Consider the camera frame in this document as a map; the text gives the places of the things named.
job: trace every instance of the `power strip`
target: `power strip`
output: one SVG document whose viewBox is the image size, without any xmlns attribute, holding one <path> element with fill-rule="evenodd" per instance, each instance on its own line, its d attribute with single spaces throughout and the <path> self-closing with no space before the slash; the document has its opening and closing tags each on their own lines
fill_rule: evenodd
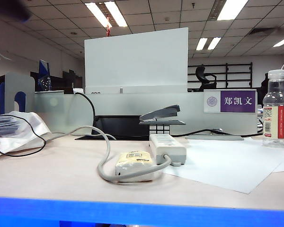
<svg viewBox="0 0 284 227">
<path fill-rule="evenodd" d="M 169 134 L 151 134 L 150 147 L 157 164 L 164 163 L 164 155 L 171 158 L 172 166 L 180 166 L 186 160 L 186 148 Z"/>
</svg>

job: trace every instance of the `purple name tag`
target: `purple name tag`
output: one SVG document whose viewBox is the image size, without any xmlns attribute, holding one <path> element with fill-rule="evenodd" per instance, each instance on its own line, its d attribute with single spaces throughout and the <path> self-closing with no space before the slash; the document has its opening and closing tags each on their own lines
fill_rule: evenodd
<svg viewBox="0 0 284 227">
<path fill-rule="evenodd" d="M 221 91 L 221 112 L 254 113 L 255 91 Z"/>
</svg>

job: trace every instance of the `bottle cap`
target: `bottle cap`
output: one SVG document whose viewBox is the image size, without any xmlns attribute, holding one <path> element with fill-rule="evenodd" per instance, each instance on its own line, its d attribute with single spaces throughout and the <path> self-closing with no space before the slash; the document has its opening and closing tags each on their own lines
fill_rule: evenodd
<svg viewBox="0 0 284 227">
<path fill-rule="evenodd" d="M 284 79 L 284 70 L 268 71 L 268 79 Z"/>
</svg>

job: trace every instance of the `white desk surface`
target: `white desk surface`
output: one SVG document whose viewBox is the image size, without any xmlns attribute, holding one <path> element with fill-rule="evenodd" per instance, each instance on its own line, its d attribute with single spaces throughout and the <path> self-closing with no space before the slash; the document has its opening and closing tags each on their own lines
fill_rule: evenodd
<svg viewBox="0 0 284 227">
<path fill-rule="evenodd" d="M 284 172 L 271 174 L 250 194 L 161 173 L 152 182 L 114 184 L 96 171 L 106 143 L 74 139 L 54 140 L 27 157 L 1 156 L 0 197 L 284 210 Z M 111 141 L 111 150 L 110 174 L 117 153 L 150 152 L 147 141 Z"/>
</svg>

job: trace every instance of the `stapler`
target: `stapler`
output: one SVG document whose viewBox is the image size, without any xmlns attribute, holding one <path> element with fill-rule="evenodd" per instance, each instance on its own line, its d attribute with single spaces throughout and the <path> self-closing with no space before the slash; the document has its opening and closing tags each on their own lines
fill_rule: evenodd
<svg viewBox="0 0 284 227">
<path fill-rule="evenodd" d="M 171 120 L 171 121 L 158 121 L 160 118 L 165 117 L 174 117 L 177 116 L 178 112 L 180 112 L 179 105 L 171 105 L 165 107 L 163 109 L 159 109 L 145 115 L 140 116 L 140 124 L 149 124 L 149 125 L 183 125 L 184 122 L 179 120 Z"/>
</svg>

